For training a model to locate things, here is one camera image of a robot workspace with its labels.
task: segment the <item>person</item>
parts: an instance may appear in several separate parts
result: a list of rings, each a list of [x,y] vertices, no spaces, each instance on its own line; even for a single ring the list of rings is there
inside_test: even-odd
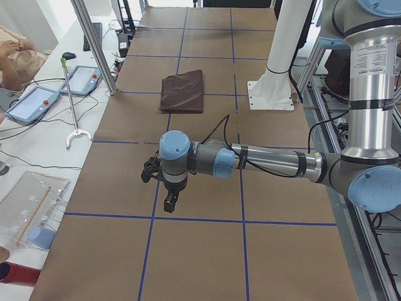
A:
[[[0,87],[25,88],[45,63],[47,56],[32,41],[0,25]]]

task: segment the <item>white desk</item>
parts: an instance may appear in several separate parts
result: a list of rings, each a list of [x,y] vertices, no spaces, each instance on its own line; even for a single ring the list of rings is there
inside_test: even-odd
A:
[[[114,30],[111,29],[108,31],[108,26],[111,20],[111,17],[92,18],[92,21],[94,22],[98,21],[103,23],[104,37],[102,41],[102,48],[109,66],[112,66],[115,59],[113,53],[118,53],[117,36]],[[64,74],[61,68],[60,58],[61,55],[66,51],[76,54],[75,59],[67,61],[67,66],[70,70],[72,70],[75,65],[96,66],[96,61],[92,55],[92,52],[83,52],[82,46],[83,32],[80,24],[76,22],[72,25],[65,37],[62,39],[62,41],[60,41],[59,45],[55,48],[51,56],[43,65],[42,69],[35,76],[35,80],[63,78]],[[62,82],[41,82],[39,84],[43,87],[57,90],[61,86]],[[25,93],[30,91],[34,86],[35,85],[29,86]],[[79,121],[79,126],[82,129],[89,130],[93,135],[99,125],[109,98],[105,83],[101,82],[91,95],[99,102],[99,104],[83,116],[83,118]],[[75,102],[79,100],[81,100],[81,97],[74,98]],[[90,97],[87,97],[81,103],[76,105],[75,112],[77,118],[79,118],[85,110],[94,106],[94,104],[96,104],[96,101]],[[56,102],[49,109],[44,119],[49,119],[53,115],[69,107],[70,103],[68,97],[62,96],[58,102]],[[72,123],[70,110],[65,110],[63,113],[55,117],[55,119],[63,119],[68,123]],[[0,130],[11,129],[17,126],[18,125],[12,120],[6,119],[0,125]],[[23,129],[25,128],[0,132],[0,139],[17,134]],[[0,149],[8,154],[20,157],[32,164],[40,164],[43,166],[82,167],[91,146],[91,141],[86,136],[75,138],[71,142],[70,150],[66,150],[66,138],[73,130],[74,126],[67,125],[60,121],[51,123],[40,122],[21,135],[6,140],[0,140],[0,143],[2,143]],[[64,200],[67,201],[71,196],[72,190],[80,174],[80,170],[57,168],[42,169],[39,167],[31,167],[2,153],[0,153],[0,160],[5,162],[10,167],[9,172],[0,177],[0,200],[7,195],[7,193],[14,187],[14,185],[26,171],[33,171],[51,176],[63,177],[70,180],[70,186],[63,196]],[[0,245],[10,249],[11,255],[8,261],[35,268],[41,268],[43,266],[48,254],[45,251],[33,250],[29,248],[11,249],[10,246],[12,246],[12,244],[10,244],[9,240],[6,240],[3,237],[0,237]],[[0,283],[0,301],[28,300],[32,291],[33,288],[30,287],[20,287],[17,285]]]

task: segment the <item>red object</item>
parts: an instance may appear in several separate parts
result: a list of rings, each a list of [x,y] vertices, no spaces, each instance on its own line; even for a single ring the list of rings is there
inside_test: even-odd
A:
[[[40,270],[37,268],[17,265],[8,261],[0,263],[0,283],[34,287],[39,274]]]

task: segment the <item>label sticker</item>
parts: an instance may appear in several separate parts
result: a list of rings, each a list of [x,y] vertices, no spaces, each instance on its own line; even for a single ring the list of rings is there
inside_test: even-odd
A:
[[[389,44],[357,48],[351,53],[351,78],[388,73]]]

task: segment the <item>white wall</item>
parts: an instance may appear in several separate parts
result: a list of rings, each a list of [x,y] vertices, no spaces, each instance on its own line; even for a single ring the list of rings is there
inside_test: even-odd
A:
[[[1,0],[0,23],[32,40],[40,51],[53,49],[58,43],[36,1]]]
[[[64,37],[76,20],[70,0],[36,0],[58,40]],[[109,16],[112,12],[110,0],[84,0],[90,16]]]

